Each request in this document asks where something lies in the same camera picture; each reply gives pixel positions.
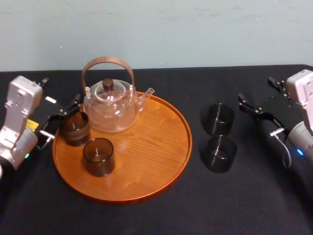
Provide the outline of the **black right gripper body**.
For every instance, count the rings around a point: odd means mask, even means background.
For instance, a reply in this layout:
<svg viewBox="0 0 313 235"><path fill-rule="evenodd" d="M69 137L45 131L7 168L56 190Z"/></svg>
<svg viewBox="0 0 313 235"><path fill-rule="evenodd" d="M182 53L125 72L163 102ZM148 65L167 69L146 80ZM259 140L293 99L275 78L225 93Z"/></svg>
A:
<svg viewBox="0 0 313 235"><path fill-rule="evenodd" d="M289 134L298 124L298 110L290 102L288 96L273 95L266 98L260 105L262 108L259 120L269 120L278 128L284 128L284 133Z"/></svg>

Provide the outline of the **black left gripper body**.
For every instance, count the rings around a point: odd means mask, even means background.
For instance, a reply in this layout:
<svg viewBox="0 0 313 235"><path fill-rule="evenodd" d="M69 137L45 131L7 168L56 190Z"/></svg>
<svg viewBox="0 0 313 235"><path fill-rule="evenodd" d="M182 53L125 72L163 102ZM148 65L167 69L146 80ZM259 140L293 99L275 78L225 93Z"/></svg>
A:
<svg viewBox="0 0 313 235"><path fill-rule="evenodd" d="M27 128L32 130L37 138L47 139L40 131L48 132L55 135L60 121L49 121L49 116L52 113L52 106L57 101L49 96L42 98L39 106L34 110L27 120Z"/></svg>

